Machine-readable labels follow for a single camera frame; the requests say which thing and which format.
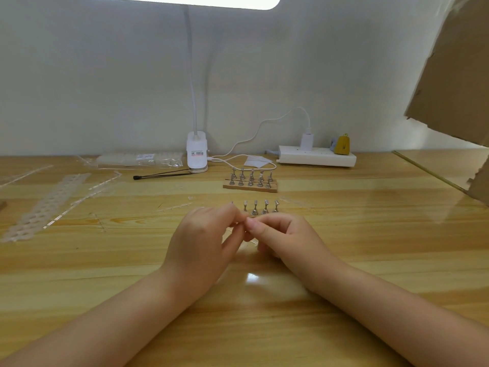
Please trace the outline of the person's left hand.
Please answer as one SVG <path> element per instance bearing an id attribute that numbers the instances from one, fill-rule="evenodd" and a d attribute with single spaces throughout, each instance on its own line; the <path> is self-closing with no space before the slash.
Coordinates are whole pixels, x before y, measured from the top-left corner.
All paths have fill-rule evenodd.
<path id="1" fill-rule="evenodd" d="M 223 263 L 223 241 L 235 226 L 245 226 L 247 217 L 232 203 L 185 215 L 158 270 L 165 290 L 187 305 L 205 295 L 229 265 Z"/>

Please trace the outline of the person's right hand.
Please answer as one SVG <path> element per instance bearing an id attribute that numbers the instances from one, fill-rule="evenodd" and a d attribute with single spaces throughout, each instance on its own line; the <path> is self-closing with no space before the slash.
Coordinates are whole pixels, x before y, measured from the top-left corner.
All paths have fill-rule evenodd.
<path id="1" fill-rule="evenodd" d="M 273 213 L 247 218 L 245 227 L 251 232 L 264 230 L 267 246 L 259 246 L 260 250 L 274 253 L 308 290 L 328 300 L 337 297 L 346 266 L 305 218 Z"/>

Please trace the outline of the person's left forearm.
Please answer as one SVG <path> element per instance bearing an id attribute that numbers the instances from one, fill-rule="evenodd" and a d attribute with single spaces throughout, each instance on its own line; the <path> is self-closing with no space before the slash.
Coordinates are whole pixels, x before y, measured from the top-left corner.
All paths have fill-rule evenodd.
<path id="1" fill-rule="evenodd" d="M 0 367 L 123 367 L 221 273 L 205 266 L 163 266 L 11 354 Z"/>

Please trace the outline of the person's right forearm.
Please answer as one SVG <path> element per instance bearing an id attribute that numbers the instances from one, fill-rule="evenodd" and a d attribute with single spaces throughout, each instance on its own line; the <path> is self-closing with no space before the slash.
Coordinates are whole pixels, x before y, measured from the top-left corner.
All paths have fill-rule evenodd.
<path id="1" fill-rule="evenodd" d="M 488 326 L 342 262 L 302 280 L 415 367 L 489 367 Z"/>

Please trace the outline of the wooden nail stand base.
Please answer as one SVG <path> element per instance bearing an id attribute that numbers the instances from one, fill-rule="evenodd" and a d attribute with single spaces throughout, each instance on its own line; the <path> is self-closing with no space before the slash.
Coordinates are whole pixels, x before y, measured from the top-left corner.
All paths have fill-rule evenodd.
<path id="1" fill-rule="evenodd" d="M 223 181 L 223 188 L 229 190 L 278 193 L 278 184 L 267 180 L 250 182 L 249 180 L 243 179 L 225 179 Z"/>

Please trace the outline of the group of metal nail stands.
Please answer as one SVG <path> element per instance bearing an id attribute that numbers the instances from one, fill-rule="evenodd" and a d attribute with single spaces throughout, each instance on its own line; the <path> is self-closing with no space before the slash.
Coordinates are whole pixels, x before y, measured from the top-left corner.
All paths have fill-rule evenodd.
<path id="1" fill-rule="evenodd" d="M 273 176 L 273 169 L 265 170 L 265 169 L 236 169 L 232 168 L 232 172 L 229 177 L 226 179 L 243 179 L 251 181 L 263 181 L 267 180 L 269 182 L 276 182 L 278 184 L 277 179 Z"/>

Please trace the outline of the thin black stick tool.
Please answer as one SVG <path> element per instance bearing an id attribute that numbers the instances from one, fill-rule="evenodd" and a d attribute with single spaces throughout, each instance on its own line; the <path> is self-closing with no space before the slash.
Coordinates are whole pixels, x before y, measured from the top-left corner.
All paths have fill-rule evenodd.
<path id="1" fill-rule="evenodd" d="M 168 171 L 168 172 L 162 172 L 162 173 L 150 174 L 144 176 L 133 176 L 132 179 L 143 180 L 143 179 L 150 179 L 150 178 L 168 178 L 168 177 L 186 176 L 191 174 L 192 173 L 190 172 L 190 169 L 181 169 L 181 170 Z"/>

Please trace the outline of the white clip desk lamp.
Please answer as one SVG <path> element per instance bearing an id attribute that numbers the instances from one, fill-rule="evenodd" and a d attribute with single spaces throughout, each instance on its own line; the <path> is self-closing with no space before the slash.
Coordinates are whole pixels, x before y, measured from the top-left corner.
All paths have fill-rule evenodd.
<path id="1" fill-rule="evenodd" d="M 174 4 L 182 7 L 187 37 L 188 76 L 193 109 L 193 129 L 187 135 L 187 165 L 191 173 L 203 173 L 208 169 L 208 144 L 206 134 L 198 130 L 197 103 L 193 85 L 193 35 L 190 18 L 190 6 L 217 7 L 240 10 L 269 11 L 275 8 L 280 0 L 127 0 L 135 2 Z"/>

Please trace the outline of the white power strip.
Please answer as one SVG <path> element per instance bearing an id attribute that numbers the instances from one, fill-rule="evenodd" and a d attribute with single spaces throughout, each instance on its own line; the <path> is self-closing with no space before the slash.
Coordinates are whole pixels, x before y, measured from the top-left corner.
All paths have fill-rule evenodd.
<path id="1" fill-rule="evenodd" d="M 267 149 L 265 153 L 278 156 L 277 162 L 280 164 L 351 168 L 357 161 L 357 157 L 352 153 L 335 154 L 329 148 L 312 148 L 311 151 L 303 151 L 298 147 L 279 146 L 278 151 Z"/>

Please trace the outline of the clear bag of nail tips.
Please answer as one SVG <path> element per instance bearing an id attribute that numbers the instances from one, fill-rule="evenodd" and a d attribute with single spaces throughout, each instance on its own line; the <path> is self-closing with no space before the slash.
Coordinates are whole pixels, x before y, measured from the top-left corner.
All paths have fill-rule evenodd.
<path id="1" fill-rule="evenodd" d="M 167 169 L 184 166 L 182 152 L 162 153 L 106 153 L 99 156 L 76 156 L 83 165 L 97 169 L 131 169 L 138 170 L 148 167 Z"/>

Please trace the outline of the perforated clear nail tip strip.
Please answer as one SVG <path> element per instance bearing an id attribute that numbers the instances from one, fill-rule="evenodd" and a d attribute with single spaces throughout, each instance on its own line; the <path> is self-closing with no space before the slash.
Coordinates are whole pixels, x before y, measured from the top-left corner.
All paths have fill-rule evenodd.
<path id="1" fill-rule="evenodd" d="M 26 214 L 10 227 L 0 239 L 1 243 L 29 240 L 47 227 L 54 214 L 71 198 L 91 173 L 66 175 Z"/>

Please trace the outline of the thin reflective panel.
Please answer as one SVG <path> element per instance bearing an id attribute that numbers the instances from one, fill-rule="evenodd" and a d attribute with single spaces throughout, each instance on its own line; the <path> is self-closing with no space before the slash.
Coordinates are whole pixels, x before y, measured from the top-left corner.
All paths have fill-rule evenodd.
<path id="1" fill-rule="evenodd" d="M 396 150 L 393 153 L 466 193 L 487 160 L 489 148 Z"/>

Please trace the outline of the small brown cardboard piece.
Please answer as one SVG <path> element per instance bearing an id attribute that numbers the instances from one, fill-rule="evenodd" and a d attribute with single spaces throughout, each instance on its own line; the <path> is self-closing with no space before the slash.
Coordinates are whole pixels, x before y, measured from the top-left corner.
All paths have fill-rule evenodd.
<path id="1" fill-rule="evenodd" d="M 489 207 L 489 155 L 474 175 L 467 195 Z"/>

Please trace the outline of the large brown cardboard sheet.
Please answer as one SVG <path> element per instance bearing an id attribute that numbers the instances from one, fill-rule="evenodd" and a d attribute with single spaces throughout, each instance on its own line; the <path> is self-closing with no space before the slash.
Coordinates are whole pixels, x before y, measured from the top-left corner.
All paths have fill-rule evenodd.
<path id="1" fill-rule="evenodd" d="M 489 0 L 454 0 L 405 116 L 489 147 Z"/>

